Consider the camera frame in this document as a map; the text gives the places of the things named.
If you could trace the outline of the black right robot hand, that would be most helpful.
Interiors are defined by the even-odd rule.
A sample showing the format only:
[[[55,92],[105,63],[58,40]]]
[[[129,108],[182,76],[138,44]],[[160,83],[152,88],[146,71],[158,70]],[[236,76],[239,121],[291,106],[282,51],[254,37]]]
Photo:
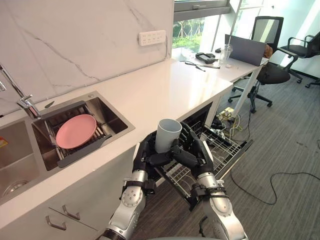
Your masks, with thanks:
[[[213,172],[211,153],[195,131],[184,121],[180,122],[182,130],[169,150],[169,155],[178,163],[189,168],[194,178],[204,173]]]

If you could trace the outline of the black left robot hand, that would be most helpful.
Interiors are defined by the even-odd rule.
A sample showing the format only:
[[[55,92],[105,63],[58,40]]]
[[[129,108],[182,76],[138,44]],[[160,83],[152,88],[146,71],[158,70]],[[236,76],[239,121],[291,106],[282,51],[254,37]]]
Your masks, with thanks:
[[[142,170],[150,174],[153,167],[169,164],[174,159],[172,151],[157,153],[155,150],[156,134],[154,131],[139,142],[136,155],[133,157],[132,172]]]

